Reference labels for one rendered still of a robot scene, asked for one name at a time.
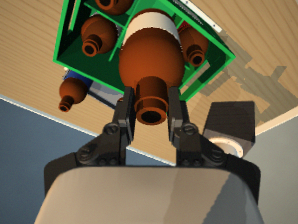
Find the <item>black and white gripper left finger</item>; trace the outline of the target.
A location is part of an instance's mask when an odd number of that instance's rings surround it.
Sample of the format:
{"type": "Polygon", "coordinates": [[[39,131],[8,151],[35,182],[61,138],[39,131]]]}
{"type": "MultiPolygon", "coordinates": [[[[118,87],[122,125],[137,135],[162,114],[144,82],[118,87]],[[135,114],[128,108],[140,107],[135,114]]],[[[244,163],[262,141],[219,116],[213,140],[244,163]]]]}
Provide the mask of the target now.
{"type": "Polygon", "coordinates": [[[44,167],[45,198],[55,179],[64,171],[82,165],[126,165],[126,147],[134,140],[135,92],[125,87],[123,100],[117,101],[112,122],[102,133],[77,152],[52,160],[44,167]],[[121,109],[120,109],[121,108],[121,109]]]}

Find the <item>dark green crate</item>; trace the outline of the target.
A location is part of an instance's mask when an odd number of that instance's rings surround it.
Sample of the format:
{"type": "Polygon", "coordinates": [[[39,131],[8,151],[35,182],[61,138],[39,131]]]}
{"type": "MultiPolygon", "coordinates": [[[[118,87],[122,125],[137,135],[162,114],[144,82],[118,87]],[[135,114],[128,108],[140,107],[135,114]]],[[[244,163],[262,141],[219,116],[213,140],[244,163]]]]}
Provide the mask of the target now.
{"type": "Polygon", "coordinates": [[[103,12],[97,6],[95,0],[77,0],[71,26],[69,29],[75,0],[64,0],[54,49],[53,62],[124,94],[125,86],[119,74],[118,55],[122,40],[128,28],[128,24],[131,18],[142,9],[161,9],[167,12],[173,18],[177,29],[185,20],[209,40],[209,48],[204,55],[205,59],[202,65],[193,67],[190,63],[185,62],[185,73],[182,82],[178,87],[179,98],[181,98],[191,89],[193,89],[206,75],[217,57],[222,44],[222,40],[219,39],[220,37],[218,36],[218,34],[214,30],[212,30],[212,27],[207,24],[207,22],[200,18],[188,6],[186,6],[186,8],[183,5],[184,3],[180,0],[138,0],[137,4],[136,1],[137,0],[134,1],[131,9],[128,10],[125,14],[112,16],[103,12]],[[96,54],[95,56],[90,57],[85,55],[82,51],[83,42],[81,39],[80,31],[83,23],[95,11],[122,27],[122,32],[120,37],[118,38],[116,45],[110,52],[105,54],[96,54]],[[180,89],[207,62],[209,63],[210,67],[181,94],[180,89]]]}

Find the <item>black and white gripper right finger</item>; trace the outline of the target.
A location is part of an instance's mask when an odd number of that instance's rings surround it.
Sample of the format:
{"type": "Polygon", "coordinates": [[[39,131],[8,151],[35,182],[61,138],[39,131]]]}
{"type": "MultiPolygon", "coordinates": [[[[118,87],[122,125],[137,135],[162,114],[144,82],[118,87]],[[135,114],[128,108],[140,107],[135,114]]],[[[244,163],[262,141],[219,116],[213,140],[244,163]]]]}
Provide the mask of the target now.
{"type": "Polygon", "coordinates": [[[177,86],[168,88],[168,135],[176,148],[176,165],[226,168],[240,175],[250,188],[258,206],[261,171],[257,165],[232,154],[199,133],[190,123],[185,100],[179,100],[177,86]]]}

